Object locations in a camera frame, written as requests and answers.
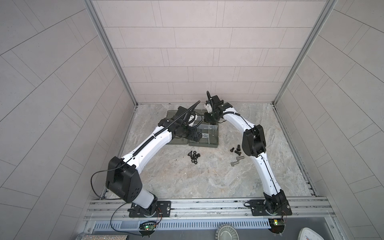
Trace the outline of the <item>clear green organizer box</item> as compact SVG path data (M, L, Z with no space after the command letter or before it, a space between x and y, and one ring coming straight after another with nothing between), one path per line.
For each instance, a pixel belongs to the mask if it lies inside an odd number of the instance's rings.
M192 147L217 148L219 146L219 125L202 122L196 129L202 138L196 142L185 138L172 139L168 145L189 145Z

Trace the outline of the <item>silver hex bolt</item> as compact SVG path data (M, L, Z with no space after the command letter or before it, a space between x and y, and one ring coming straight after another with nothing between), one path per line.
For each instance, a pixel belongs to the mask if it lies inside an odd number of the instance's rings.
M239 164L240 163L240 160L244 159L245 157L244 156L237 156L236 157L236 160L231 162L231 166L234 167L235 165Z

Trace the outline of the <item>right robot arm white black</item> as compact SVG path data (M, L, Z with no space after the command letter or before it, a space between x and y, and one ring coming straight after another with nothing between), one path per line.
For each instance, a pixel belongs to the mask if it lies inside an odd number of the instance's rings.
M253 160L262 181L265 201L261 206L265 212L271 216L292 215L287 197L278 184L268 161L263 127L246 120L231 104L220 100L218 96L211 96L207 92L207 97L205 108L208 112L204 116L205 122L213 124L224 119L243 134L242 150Z

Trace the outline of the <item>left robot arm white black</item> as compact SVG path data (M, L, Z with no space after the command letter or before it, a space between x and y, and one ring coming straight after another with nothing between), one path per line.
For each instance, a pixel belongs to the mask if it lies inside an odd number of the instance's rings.
M113 157L108 165L106 188L126 203L134 203L146 216L157 210L158 198L143 188L140 173L156 153L173 138L200 140L201 133L193 126L197 101L189 108L179 107L172 118L159 121L155 130L138 147L125 156Z

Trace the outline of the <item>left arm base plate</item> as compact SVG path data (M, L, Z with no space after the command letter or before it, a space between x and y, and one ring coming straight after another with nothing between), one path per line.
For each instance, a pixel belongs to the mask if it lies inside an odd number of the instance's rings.
M157 201L152 203L147 209L132 203L131 208L129 209L130 218L154 218L154 217L164 217L168 218L171 211L171 201Z

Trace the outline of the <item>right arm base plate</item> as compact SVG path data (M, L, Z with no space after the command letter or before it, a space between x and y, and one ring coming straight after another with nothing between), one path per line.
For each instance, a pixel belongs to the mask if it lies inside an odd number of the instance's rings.
M288 202L282 204L267 203L267 200L249 200L244 203L253 216L291 216L292 210Z

